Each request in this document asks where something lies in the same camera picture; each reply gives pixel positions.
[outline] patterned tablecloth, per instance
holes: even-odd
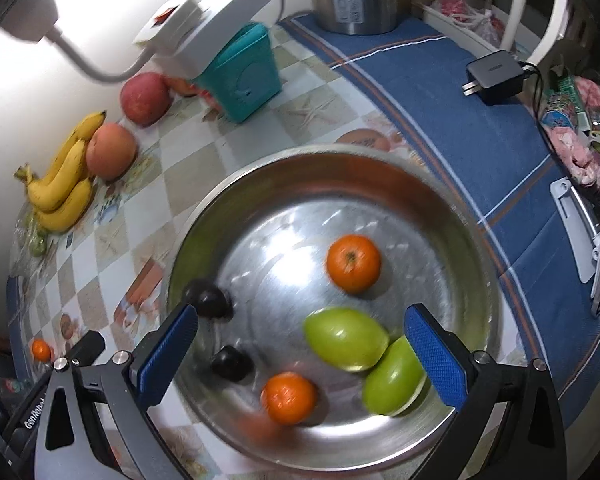
[[[193,208],[244,165],[285,148],[334,142],[351,130],[371,128],[384,137],[376,146],[424,167],[400,131],[348,80],[281,28],[274,27],[270,39],[283,83],[279,95],[240,125],[218,117],[198,97],[176,99],[158,123],[145,129],[123,121],[140,145],[133,166],[110,186],[96,183],[93,203],[78,224],[53,237],[44,258],[31,260],[18,271],[24,277],[22,312],[14,319],[21,320],[20,335],[34,378],[43,371],[30,355],[34,338],[45,339],[59,356],[87,330],[98,330],[106,341],[100,363],[116,350],[133,349],[158,326],[160,284],[132,316],[128,310],[122,312],[128,309],[121,304],[123,296],[143,268],[157,269],[161,276],[160,266]],[[508,306],[502,310],[497,359],[524,364],[517,327]],[[173,385],[149,414],[193,478],[296,477],[267,471],[226,446],[197,420]],[[123,472],[141,478],[106,409],[102,418]],[[408,478],[419,462],[364,478]]]

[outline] screw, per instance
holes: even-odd
[[[485,365],[491,362],[491,356],[484,350],[477,350],[474,352],[474,361],[479,365]]]
[[[54,368],[56,370],[58,370],[59,372],[61,372],[65,368],[67,368],[68,365],[69,365],[69,361],[67,360],[66,357],[59,357],[58,359],[56,359],[54,361]]]
[[[112,355],[111,360],[117,365],[123,365],[129,361],[129,352],[126,352],[125,350],[118,350]]]
[[[534,359],[533,365],[539,372],[544,372],[546,370],[546,363],[542,361],[542,359]]]

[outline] green fruit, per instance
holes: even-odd
[[[371,368],[389,344],[389,336],[377,321],[345,307],[309,314],[304,320],[304,338],[324,361],[346,372]]]
[[[413,348],[402,336],[366,377],[362,402],[371,413],[397,415],[416,400],[426,378]]]
[[[29,253],[36,258],[46,254],[46,235],[36,233],[29,240]]]

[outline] banana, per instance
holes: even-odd
[[[46,186],[47,184],[51,183],[51,181],[58,174],[58,171],[60,171],[67,153],[69,153],[69,150],[73,147],[76,140],[82,139],[86,142],[89,142],[95,131],[102,126],[106,117],[106,110],[103,112],[96,112],[87,115],[76,125],[74,130],[71,132],[71,135],[69,135],[62,146],[60,146],[60,149],[56,153],[51,166],[49,166],[49,169],[46,170],[45,176],[40,179],[40,184]]]
[[[64,203],[52,213],[34,209],[38,224],[48,231],[62,233],[75,225],[91,201],[91,181],[81,180],[72,189]]]
[[[76,140],[58,174],[46,185],[34,177],[28,164],[24,168],[18,168],[14,176],[24,181],[29,201],[36,209],[49,213],[61,206],[82,176],[85,151],[86,142]]]

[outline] package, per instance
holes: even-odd
[[[591,129],[591,122],[584,109],[584,104],[576,88],[576,81],[572,75],[567,74],[558,79],[558,92],[566,94],[573,103],[576,110],[576,117],[578,118],[576,123],[578,129],[582,132],[588,132]]]
[[[578,118],[575,105],[569,96],[560,92],[551,94],[540,122],[550,128],[561,126],[575,130],[578,125]]]

